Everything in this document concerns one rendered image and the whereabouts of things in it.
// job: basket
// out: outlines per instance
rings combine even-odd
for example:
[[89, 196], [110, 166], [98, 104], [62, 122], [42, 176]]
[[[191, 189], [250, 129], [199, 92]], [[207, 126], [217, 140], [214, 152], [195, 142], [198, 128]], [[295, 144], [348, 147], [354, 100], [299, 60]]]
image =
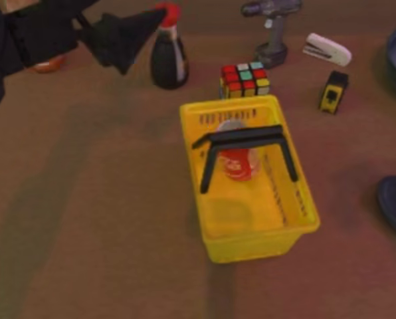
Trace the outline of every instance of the basket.
[[[301, 235], [319, 227], [274, 96], [185, 104], [180, 113], [202, 238], [214, 263], [283, 255]], [[229, 119], [247, 128], [216, 132]], [[251, 180], [226, 176], [217, 154], [233, 148], [258, 151], [261, 165]]]

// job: dark bottle with red cap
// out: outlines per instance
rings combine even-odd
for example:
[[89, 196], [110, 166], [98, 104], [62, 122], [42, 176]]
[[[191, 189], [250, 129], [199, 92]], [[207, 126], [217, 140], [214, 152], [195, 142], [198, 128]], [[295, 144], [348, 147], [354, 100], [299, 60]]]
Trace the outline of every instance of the dark bottle with red cap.
[[183, 86], [189, 77], [189, 64], [183, 43], [177, 34], [180, 8], [173, 3], [162, 3], [167, 15], [161, 23], [151, 54], [151, 76], [155, 85], [166, 90]]

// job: rubik's cube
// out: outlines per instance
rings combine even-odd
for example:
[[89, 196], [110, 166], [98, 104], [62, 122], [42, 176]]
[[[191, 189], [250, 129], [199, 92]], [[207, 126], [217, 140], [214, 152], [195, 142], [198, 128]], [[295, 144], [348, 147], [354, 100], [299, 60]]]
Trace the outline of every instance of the rubik's cube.
[[221, 98], [242, 98], [269, 94], [270, 81], [260, 62], [226, 65], [220, 77]]

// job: soda can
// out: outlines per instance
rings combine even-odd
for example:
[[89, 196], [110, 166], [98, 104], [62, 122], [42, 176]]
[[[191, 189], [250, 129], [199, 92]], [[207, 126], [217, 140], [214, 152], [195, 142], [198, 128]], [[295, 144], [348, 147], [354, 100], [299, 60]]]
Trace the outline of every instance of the soda can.
[[[227, 120], [217, 128], [217, 131], [238, 130], [245, 127], [240, 120]], [[235, 181], [248, 181], [259, 169], [256, 149], [225, 150], [219, 153], [219, 158], [223, 162], [226, 175]]]

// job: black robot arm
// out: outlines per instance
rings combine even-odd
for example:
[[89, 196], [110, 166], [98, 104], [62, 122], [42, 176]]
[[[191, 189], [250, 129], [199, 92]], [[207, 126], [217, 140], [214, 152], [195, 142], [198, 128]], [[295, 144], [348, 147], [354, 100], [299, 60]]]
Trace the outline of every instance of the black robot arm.
[[[0, 102], [5, 76], [75, 49], [82, 41], [102, 66], [126, 74], [144, 43], [163, 21], [166, 10], [144, 11], [132, 17], [103, 14], [90, 24], [82, 11], [98, 0], [42, 0], [3, 14], [0, 10]], [[73, 19], [81, 25], [76, 30]]]

